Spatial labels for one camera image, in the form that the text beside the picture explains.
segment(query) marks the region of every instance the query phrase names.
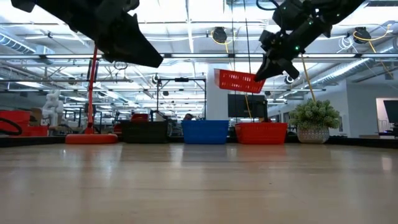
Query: blue basket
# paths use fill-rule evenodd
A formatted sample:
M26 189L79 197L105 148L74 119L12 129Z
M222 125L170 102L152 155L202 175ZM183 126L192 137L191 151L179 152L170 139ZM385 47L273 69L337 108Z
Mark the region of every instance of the blue basket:
M225 144L229 121L182 121L187 144Z

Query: white humanoid robot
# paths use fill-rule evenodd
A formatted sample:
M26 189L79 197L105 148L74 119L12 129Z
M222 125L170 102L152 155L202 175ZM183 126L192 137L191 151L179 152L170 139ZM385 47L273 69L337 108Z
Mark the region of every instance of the white humanoid robot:
M47 101L42 109L43 119L48 119L52 126L58 125L58 115L63 113L63 102L59 100L60 94L59 90L53 90L47 94Z

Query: red pole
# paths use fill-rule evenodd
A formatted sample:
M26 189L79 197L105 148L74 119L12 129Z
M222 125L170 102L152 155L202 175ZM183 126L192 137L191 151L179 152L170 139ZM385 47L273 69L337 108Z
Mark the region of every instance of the red pole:
M91 68L90 74L90 83L88 85L88 124L85 130L85 134L94 134L94 118L93 118L93 86L94 86L94 76L95 76L95 68L97 64L97 46L94 47L94 55L93 55L93 65Z

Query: green plant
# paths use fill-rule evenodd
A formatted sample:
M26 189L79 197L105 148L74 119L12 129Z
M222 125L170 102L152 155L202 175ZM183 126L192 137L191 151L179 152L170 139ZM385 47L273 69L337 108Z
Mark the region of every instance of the green plant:
M330 101L308 100L290 112L290 123L300 129L325 127L336 129L339 126L339 116L340 113L330 105Z

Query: black monitor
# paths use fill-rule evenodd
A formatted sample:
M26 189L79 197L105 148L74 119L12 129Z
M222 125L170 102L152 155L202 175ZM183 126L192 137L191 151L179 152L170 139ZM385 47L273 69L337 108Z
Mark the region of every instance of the black monitor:
M384 100L388 120L390 123L398 123L398 100Z
M268 118L267 101L264 95L228 95L228 116L230 118L249 118L249 109L253 118Z

